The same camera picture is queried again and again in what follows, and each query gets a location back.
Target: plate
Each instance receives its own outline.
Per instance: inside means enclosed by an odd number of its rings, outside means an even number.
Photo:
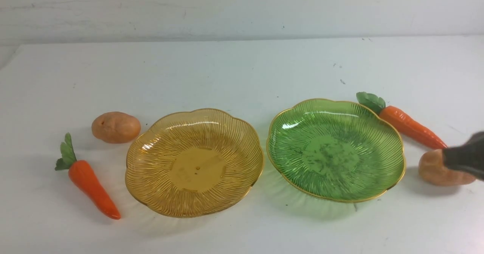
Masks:
[[[242,200],[262,173],[254,128],[217,109],[158,120],[129,148],[126,187],[153,211],[186,218]]]
[[[266,149],[293,186],[339,202],[379,197],[406,167],[395,128],[349,101],[310,99],[282,111],[271,123]]]

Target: orange carrot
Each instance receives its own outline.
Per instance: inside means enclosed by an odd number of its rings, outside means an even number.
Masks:
[[[65,135],[64,142],[60,145],[60,151],[62,158],[57,160],[55,170],[69,169],[69,178],[74,185],[82,190],[104,215],[116,220],[121,218],[116,205],[99,183],[89,163],[76,159],[69,133]]]
[[[398,132],[431,149],[444,149],[447,145],[431,130],[413,120],[408,114],[394,106],[386,106],[385,101],[374,94],[358,92],[358,102],[374,111]]]

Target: white wall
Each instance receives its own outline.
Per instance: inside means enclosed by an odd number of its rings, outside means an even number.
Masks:
[[[484,33],[484,0],[0,0],[0,44]]]

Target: carrot leaf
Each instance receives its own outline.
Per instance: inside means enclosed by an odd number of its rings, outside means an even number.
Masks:
[[[356,99],[358,99],[358,103],[371,109],[377,115],[380,115],[380,112],[386,107],[385,100],[373,93],[366,93],[364,91],[358,92],[356,94]]]
[[[56,171],[59,171],[59,170],[66,170],[66,169],[69,169],[70,166],[65,164],[64,160],[62,158],[58,159],[57,162],[56,162],[56,168],[55,170]]]
[[[62,158],[59,160],[62,160],[62,163],[57,160],[56,163],[56,168],[57,165],[60,165],[59,168],[64,167],[63,169],[69,169],[73,163],[78,161],[76,159],[76,154],[74,154],[74,148],[72,147],[72,139],[71,135],[67,133],[64,138],[64,142],[61,143],[60,145],[60,153],[62,154]]]

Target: fake vegetable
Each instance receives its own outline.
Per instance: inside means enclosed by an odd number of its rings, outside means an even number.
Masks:
[[[122,112],[108,112],[96,118],[91,125],[92,135],[109,144],[132,141],[141,131],[138,119]]]
[[[423,180],[437,186],[466,185],[476,180],[473,175],[445,167],[441,149],[429,151],[420,158],[419,175]]]
[[[358,92],[358,102],[373,112],[382,120],[387,121],[398,132],[431,149],[444,149],[447,145],[434,132],[413,120],[408,114],[394,106],[386,106],[385,101],[372,93]]]
[[[55,170],[68,169],[71,181],[92,200],[104,215],[116,220],[121,218],[116,205],[99,183],[89,163],[76,159],[69,133],[65,135],[64,142],[60,145],[60,151],[62,158],[57,160]]]

